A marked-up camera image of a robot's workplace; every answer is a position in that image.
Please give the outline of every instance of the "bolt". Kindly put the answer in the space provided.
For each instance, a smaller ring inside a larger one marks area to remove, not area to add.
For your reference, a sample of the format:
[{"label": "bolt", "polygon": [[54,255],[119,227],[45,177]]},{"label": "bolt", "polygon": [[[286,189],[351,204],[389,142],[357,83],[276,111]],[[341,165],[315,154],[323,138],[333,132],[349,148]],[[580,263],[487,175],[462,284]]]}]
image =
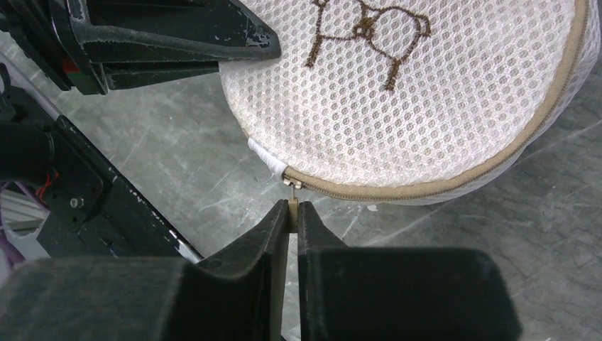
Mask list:
[{"label": "bolt", "polygon": [[84,206],[84,199],[74,197],[69,201],[69,205],[71,205],[71,208],[82,208]]}]

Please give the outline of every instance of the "gray table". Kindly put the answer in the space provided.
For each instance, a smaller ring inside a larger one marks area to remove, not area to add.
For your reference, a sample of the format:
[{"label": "gray table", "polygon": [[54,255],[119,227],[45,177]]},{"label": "gray table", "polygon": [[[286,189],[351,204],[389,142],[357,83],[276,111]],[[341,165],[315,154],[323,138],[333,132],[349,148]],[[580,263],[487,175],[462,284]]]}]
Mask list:
[{"label": "gray table", "polygon": [[[6,34],[0,50],[203,255],[290,195],[247,148],[218,75],[85,97],[61,92]],[[602,61],[557,123],[472,194],[427,207],[299,196],[350,245],[488,252],[508,282],[524,340],[602,340]],[[300,337],[296,247],[293,237],[288,340]]]}]

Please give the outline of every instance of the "white mesh bag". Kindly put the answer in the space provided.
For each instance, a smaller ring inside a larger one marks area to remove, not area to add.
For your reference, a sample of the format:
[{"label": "white mesh bag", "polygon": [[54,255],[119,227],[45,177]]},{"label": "white mesh bag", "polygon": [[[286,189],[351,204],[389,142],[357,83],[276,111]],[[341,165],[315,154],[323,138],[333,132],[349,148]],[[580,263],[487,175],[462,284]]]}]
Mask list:
[{"label": "white mesh bag", "polygon": [[430,204],[493,180],[597,60],[596,0],[244,0],[282,58],[220,64],[249,146],[286,182]]}]

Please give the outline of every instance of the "embroidery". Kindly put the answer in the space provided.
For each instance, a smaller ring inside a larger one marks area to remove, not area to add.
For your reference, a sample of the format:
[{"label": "embroidery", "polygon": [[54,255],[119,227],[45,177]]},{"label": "embroidery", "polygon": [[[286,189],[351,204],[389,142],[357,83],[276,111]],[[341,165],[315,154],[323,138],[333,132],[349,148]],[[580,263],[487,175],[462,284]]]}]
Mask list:
[{"label": "embroidery", "polygon": [[[350,32],[347,37],[335,37],[328,36],[322,34],[322,20],[324,17],[324,10],[328,6],[328,3],[331,0],[312,0],[312,3],[318,6],[318,19],[316,21],[316,36],[314,40],[314,45],[312,46],[312,51],[310,52],[310,56],[305,63],[306,67],[314,67],[316,63],[316,59],[320,53],[320,48],[325,40],[335,40],[335,41],[350,41],[356,39],[364,39],[366,40],[368,46],[375,50],[380,55],[383,55],[387,59],[391,61],[391,66],[389,68],[389,73],[387,76],[387,81],[385,83],[385,90],[393,91],[395,89],[395,80],[399,73],[399,67],[401,63],[405,62],[408,57],[412,54],[412,51],[418,45],[418,42],[422,37],[430,37],[431,35],[431,27],[430,21],[426,16],[422,16],[416,13],[413,13],[407,9],[404,9],[400,6],[389,6],[384,8],[375,8],[368,6],[363,2],[363,0],[350,0],[357,1],[361,6],[361,18],[356,25],[353,27],[353,32]],[[375,15],[369,16],[368,12],[372,12]],[[414,21],[415,32],[413,33],[412,40],[405,47],[405,51],[401,57],[395,57],[387,52],[385,52],[382,48],[376,46],[373,42],[373,38],[375,34],[374,24],[377,23],[378,19],[385,13],[389,11],[402,11],[406,13],[408,17]]]}]

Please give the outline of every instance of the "zipper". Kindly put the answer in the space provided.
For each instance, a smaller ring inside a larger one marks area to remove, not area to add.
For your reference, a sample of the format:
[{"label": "zipper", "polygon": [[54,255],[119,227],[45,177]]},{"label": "zipper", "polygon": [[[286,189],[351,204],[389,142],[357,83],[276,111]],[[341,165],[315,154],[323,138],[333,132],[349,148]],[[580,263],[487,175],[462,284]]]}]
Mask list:
[{"label": "zipper", "polygon": [[569,83],[571,82],[572,79],[572,75],[574,74],[575,68],[577,66],[577,63],[579,62],[579,57],[581,55],[581,52],[584,48],[584,43],[585,43],[585,35],[587,32],[587,28],[588,28],[588,22],[589,22],[589,17],[591,15],[590,13],[590,3],[589,1],[587,1],[587,7],[586,7],[586,13],[585,13],[585,24],[584,27],[581,31],[581,35],[579,36],[580,41],[579,41],[579,46],[577,48],[577,55],[573,60],[573,63],[571,64],[571,72],[569,73],[569,77],[567,78],[566,82],[564,82],[564,84],[562,85],[562,90],[561,90],[561,94],[560,96],[558,96],[558,98],[556,98],[556,102],[554,103],[554,105],[552,106],[552,109],[547,113],[547,115],[545,116],[545,118],[541,121],[541,123],[537,126],[537,128],[535,129],[535,131],[533,132],[533,134],[531,134],[531,136],[529,136],[529,138],[522,143],[518,148],[516,148],[516,150],[514,152],[512,152],[510,155],[506,156],[502,161],[500,161],[499,163],[497,163],[494,167],[491,167],[489,170],[487,170],[486,172],[480,174],[479,176],[477,176],[474,179],[471,179],[469,181],[466,181],[464,184],[457,186],[455,188],[451,188],[448,190],[442,190],[439,192],[435,192],[435,193],[429,193],[429,194],[425,194],[425,195],[413,195],[413,196],[408,196],[408,197],[361,197],[361,196],[354,196],[354,195],[340,195],[339,193],[333,192],[331,190],[325,190],[321,187],[318,187],[316,185],[313,185],[311,183],[308,183],[307,181],[305,183],[302,183],[301,181],[294,179],[290,176],[284,175],[283,176],[283,182],[285,185],[287,186],[293,186],[294,189],[296,190],[300,190],[303,188],[307,188],[308,190],[312,190],[314,192],[323,194],[323,195],[328,195],[329,197],[333,197],[335,199],[340,199],[340,200],[349,200],[349,201],[364,201],[364,202],[387,202],[387,201],[409,201],[409,200],[416,200],[416,199],[424,199],[426,197],[434,197],[437,195],[441,195],[441,194],[445,194],[445,193],[450,193],[453,192],[455,190],[458,190],[459,188],[462,188],[464,186],[467,186],[470,183],[474,183],[475,181],[477,181],[478,179],[484,177],[485,175],[488,175],[489,173],[493,172],[495,169],[497,169],[499,166],[503,165],[506,161],[510,160],[512,157],[514,157],[516,155],[516,153],[518,153],[518,151],[522,151],[525,149],[525,147],[531,142],[531,139],[533,138],[533,136],[535,134],[537,134],[540,129],[542,128],[542,126],[544,126],[547,122],[547,120],[550,117],[550,114],[558,107],[558,104],[560,102],[560,100],[562,99],[562,97],[567,93],[567,87],[569,86]]}]

